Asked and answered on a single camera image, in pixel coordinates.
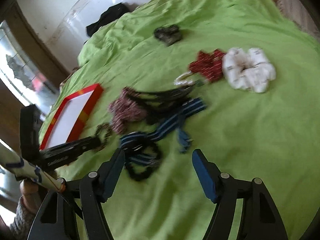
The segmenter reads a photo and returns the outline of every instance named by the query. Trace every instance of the gray sleeve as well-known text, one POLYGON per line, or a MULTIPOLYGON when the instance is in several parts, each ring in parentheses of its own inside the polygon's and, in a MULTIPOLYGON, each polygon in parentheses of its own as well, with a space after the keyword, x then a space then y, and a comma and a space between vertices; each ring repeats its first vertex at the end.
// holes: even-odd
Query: gray sleeve
POLYGON ((35 219, 35 215, 30 213, 23 204, 23 198, 19 199, 17 213, 13 223, 9 226, 9 229, 16 240, 27 240, 28 235, 35 219))

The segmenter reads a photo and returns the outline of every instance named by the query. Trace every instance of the black device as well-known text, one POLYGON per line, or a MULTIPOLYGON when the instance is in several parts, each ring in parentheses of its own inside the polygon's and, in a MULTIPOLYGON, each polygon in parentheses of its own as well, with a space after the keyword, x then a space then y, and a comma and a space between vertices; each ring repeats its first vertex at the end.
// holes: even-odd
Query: black device
POLYGON ((20 111, 20 149, 28 162, 49 172, 69 164, 82 153, 101 146, 98 137, 86 137, 55 147, 39 150, 39 130, 42 121, 36 105, 26 106, 20 111))
MULTIPOLYGON (((80 198, 82 217, 89 240, 112 240, 101 203, 113 194, 124 166, 124 152, 117 149, 98 171, 80 180, 66 182, 72 198, 80 198)), ((207 161, 197 149, 192 162, 204 193, 216 203, 212 219, 203 240, 227 240, 235 213, 236 200, 243 198, 240 227, 236 240, 287 240, 283 222, 263 181, 234 179, 207 161)), ((319 240, 320 231, 311 223, 300 240, 319 240)), ((50 191, 32 225, 28 240, 79 240, 74 209, 61 194, 50 191)))

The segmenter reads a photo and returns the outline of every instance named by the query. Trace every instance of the silver bolt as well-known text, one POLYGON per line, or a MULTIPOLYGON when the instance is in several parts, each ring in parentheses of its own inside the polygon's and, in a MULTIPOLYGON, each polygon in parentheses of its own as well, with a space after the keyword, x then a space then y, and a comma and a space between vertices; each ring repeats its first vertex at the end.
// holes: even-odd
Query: silver bolt
POLYGON ((57 179, 57 182, 59 182, 60 184, 62 184, 62 183, 63 183, 63 178, 58 178, 58 179, 57 179))
POLYGON ((255 184, 262 184, 262 180, 259 178, 254 179, 255 184))
POLYGON ((221 178, 223 178, 223 179, 227 179, 227 178, 230 177, 230 175, 229 175, 228 173, 226 173, 226 172, 221 173, 220 176, 221 176, 221 178))
POLYGON ((98 175, 98 173, 96 173, 95 171, 91 171, 88 176, 89 176, 89 178, 95 178, 95 177, 97 177, 97 175, 98 175))

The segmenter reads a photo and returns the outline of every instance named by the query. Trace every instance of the white wall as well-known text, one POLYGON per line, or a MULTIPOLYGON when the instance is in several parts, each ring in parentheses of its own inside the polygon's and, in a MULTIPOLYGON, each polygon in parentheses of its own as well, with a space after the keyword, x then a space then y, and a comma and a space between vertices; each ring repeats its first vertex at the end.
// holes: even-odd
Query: white wall
POLYGON ((110 6, 132 5, 150 0, 18 0, 23 14, 58 60, 71 71, 88 39, 85 27, 96 22, 110 6))

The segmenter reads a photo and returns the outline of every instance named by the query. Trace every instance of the black cloth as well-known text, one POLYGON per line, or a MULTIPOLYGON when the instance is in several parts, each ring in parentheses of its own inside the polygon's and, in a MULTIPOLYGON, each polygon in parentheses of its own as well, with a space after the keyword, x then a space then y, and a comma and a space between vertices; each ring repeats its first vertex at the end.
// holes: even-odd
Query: black cloth
POLYGON ((87 35, 91 37, 100 27, 119 19, 127 12, 130 12, 130 10, 123 3, 111 6, 108 10, 101 14, 100 19, 97 22, 86 27, 87 35))

